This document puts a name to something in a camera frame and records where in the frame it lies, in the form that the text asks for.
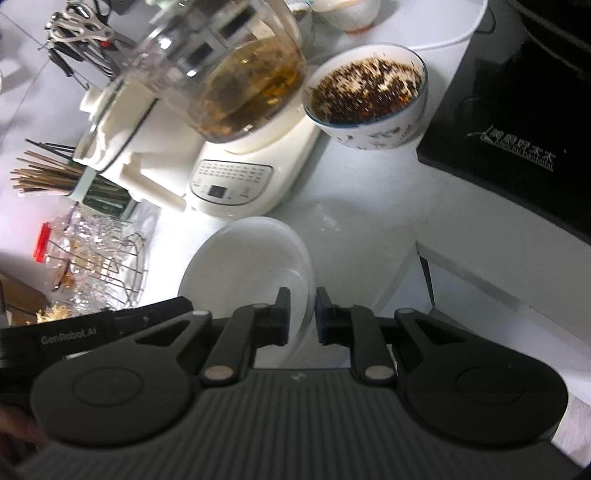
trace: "small bowl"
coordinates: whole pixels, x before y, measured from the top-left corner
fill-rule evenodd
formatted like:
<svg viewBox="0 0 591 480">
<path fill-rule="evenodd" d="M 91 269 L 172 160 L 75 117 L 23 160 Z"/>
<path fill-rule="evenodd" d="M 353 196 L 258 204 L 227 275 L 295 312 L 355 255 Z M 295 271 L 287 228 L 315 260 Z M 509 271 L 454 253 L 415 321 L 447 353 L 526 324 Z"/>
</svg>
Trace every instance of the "small bowl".
<svg viewBox="0 0 591 480">
<path fill-rule="evenodd" d="M 331 124 L 319 119 L 311 107 L 313 89 L 324 77 L 339 67 L 371 57 L 382 57 L 415 68 L 423 77 L 418 95 L 401 110 L 363 123 L 350 125 Z M 427 103 L 427 92 L 427 66 L 421 57 L 412 50 L 400 45 L 373 44 L 348 50 L 320 66 L 304 86 L 303 104 L 308 117 L 320 129 L 343 145 L 358 150 L 386 150 L 400 145 L 418 131 Z"/>
<path fill-rule="evenodd" d="M 357 34 L 374 26 L 380 5 L 381 0 L 316 0 L 312 10 L 333 27 Z"/>
<path fill-rule="evenodd" d="M 300 27 L 301 50 L 305 55 L 311 51 L 314 46 L 314 40 L 316 39 L 316 30 L 312 22 L 314 12 L 309 4 L 290 4 L 289 7 L 298 27 Z"/>
</svg>

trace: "silver screw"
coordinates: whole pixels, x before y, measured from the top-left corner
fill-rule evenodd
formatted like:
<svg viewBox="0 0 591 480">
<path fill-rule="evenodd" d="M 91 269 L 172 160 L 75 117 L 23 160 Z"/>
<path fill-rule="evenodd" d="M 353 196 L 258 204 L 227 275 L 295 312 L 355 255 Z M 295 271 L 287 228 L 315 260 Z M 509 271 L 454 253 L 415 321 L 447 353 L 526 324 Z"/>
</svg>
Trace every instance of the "silver screw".
<svg viewBox="0 0 591 480">
<path fill-rule="evenodd" d="M 227 365 L 212 365 L 205 369 L 205 377 L 208 380 L 227 380 L 233 374 L 234 370 Z"/>
<path fill-rule="evenodd" d="M 387 380 L 392 378 L 396 372 L 392 367 L 386 365 L 372 365 L 365 369 L 365 376 L 370 380 Z"/>
</svg>

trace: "glass kettle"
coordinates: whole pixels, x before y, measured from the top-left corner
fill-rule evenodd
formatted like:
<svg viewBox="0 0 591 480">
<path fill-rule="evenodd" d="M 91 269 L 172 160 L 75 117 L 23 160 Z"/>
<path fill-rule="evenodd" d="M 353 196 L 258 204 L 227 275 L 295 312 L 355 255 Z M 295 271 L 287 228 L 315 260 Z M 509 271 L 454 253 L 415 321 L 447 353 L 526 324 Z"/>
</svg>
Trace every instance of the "glass kettle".
<svg viewBox="0 0 591 480">
<path fill-rule="evenodd" d="M 269 1 L 180 0 L 161 12 L 124 75 L 210 142 L 256 131 L 306 76 L 297 24 L 283 0 Z"/>
</svg>

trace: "red object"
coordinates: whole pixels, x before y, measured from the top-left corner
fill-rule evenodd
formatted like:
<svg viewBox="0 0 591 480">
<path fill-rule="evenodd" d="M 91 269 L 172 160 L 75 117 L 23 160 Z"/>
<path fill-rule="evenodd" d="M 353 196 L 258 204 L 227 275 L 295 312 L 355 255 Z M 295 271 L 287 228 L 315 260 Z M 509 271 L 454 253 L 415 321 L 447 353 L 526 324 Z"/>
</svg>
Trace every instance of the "red object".
<svg viewBox="0 0 591 480">
<path fill-rule="evenodd" d="M 41 231 L 39 232 L 37 244 L 35 246 L 35 250 L 33 251 L 33 258 L 35 259 L 35 262 L 45 263 L 45 253 L 47 252 L 47 244 L 49 243 L 50 235 L 51 227 L 49 226 L 49 223 L 46 222 L 41 225 Z"/>
</svg>

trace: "white countertop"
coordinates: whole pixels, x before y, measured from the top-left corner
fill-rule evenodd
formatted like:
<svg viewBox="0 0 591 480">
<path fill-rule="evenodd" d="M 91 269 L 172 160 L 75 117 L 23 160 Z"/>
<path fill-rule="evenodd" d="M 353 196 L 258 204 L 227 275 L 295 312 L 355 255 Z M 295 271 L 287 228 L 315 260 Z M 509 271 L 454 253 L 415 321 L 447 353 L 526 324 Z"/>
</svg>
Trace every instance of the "white countertop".
<svg viewBox="0 0 591 480">
<path fill-rule="evenodd" d="M 430 76 L 427 119 L 467 44 L 421 53 Z M 316 284 L 335 303 L 377 308 L 418 247 L 591 345 L 591 247 L 509 200 L 420 164 L 418 141 L 360 153 L 321 134 L 291 198 L 269 214 L 302 237 Z M 193 254 L 224 224 L 196 212 L 162 212 L 142 303 L 175 296 Z M 303 367 L 318 360 L 315 334 L 309 343 L 313 361 Z"/>
</svg>

